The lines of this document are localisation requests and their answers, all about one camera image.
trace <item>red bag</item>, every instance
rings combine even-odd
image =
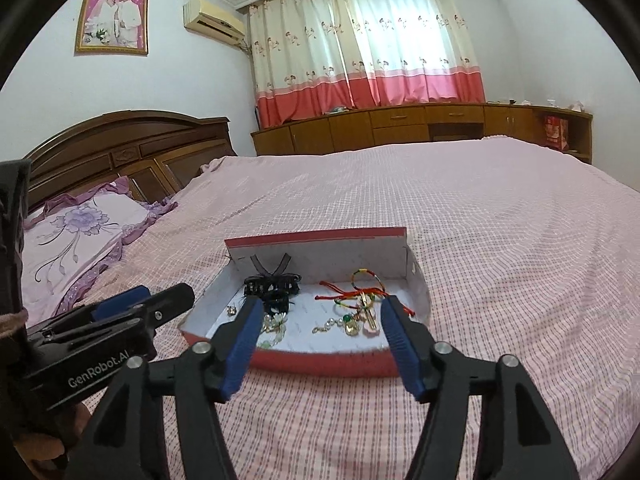
[[[564,152],[569,147],[569,121],[560,117],[547,116],[545,121],[546,145]]]

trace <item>groom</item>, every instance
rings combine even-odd
[[[140,8],[131,0],[120,0],[118,18],[120,20],[118,43],[121,46],[138,48],[138,27],[142,23]]]

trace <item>floral curtain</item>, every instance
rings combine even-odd
[[[453,0],[267,0],[249,22],[262,127],[337,106],[484,102]]]

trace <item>pillow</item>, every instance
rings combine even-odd
[[[120,177],[81,196],[61,195],[25,222],[22,301],[27,326],[68,310],[98,274],[177,203],[143,204],[128,196]]]

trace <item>framed picture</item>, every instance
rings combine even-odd
[[[146,3],[148,0],[83,0],[76,52],[148,54]]]

